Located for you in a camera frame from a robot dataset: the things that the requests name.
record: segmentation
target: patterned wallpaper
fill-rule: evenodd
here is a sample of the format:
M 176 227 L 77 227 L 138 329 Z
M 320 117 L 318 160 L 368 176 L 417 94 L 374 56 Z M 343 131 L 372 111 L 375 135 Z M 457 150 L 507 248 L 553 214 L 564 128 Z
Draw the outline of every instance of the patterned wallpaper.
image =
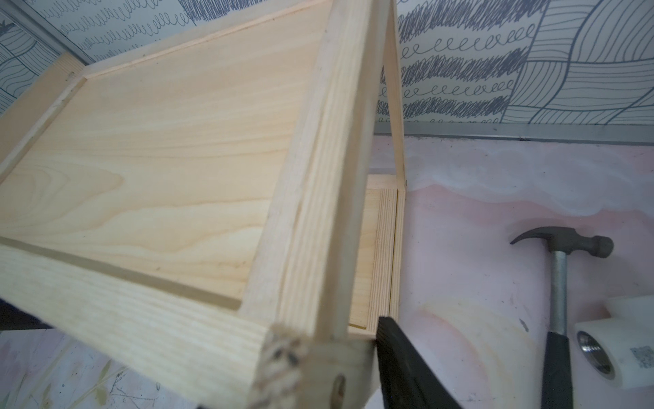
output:
M 0 115 L 57 57 L 0 13 Z
M 263 0 L 24 1 L 101 60 Z M 654 124 L 652 0 L 399 0 L 398 29 L 407 120 Z

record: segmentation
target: pink marbled surface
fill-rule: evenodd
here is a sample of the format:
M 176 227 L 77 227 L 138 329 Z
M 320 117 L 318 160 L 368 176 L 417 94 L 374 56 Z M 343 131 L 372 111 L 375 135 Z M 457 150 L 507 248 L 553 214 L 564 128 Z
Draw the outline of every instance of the pink marbled surface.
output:
M 464 409 L 539 407 L 549 267 L 539 240 L 559 224 L 615 242 L 568 263 L 569 323 L 607 315 L 610 296 L 654 293 L 654 148 L 407 139 L 400 325 Z M 390 139 L 371 168 L 393 167 Z M 577 408 L 652 408 L 654 388 L 616 390 L 572 342 Z M 57 330 L 0 334 L 0 409 L 194 408 Z M 381 408 L 379 392 L 368 404 Z

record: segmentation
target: black rubber grip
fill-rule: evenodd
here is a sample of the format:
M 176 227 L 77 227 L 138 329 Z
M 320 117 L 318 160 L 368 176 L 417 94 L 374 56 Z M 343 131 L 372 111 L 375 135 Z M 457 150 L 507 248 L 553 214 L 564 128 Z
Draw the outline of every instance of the black rubber grip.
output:
M 565 335 L 547 333 L 541 409 L 572 409 L 570 341 Z

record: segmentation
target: claw hammer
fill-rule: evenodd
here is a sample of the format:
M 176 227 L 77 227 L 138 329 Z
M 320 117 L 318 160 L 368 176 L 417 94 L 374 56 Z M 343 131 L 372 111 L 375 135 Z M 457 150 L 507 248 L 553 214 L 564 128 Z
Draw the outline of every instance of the claw hammer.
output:
M 570 341 L 567 336 L 567 256 L 575 250 L 606 258 L 613 251 L 613 240 L 604 236 L 584 237 L 570 227 L 539 227 L 516 237 L 511 244 L 528 238 L 547 241 L 552 253 L 552 277 L 549 305 L 549 331 L 545 345 L 541 409 L 572 409 L 572 373 Z

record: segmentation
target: wooden box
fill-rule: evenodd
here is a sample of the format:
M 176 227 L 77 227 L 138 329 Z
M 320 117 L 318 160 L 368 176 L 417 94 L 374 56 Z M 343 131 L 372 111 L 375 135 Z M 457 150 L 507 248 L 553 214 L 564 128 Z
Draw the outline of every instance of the wooden box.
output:
M 0 118 L 0 297 L 208 408 L 360 407 L 398 314 L 395 19 L 268 0 L 62 56 Z M 397 169 L 368 175 L 383 61 Z

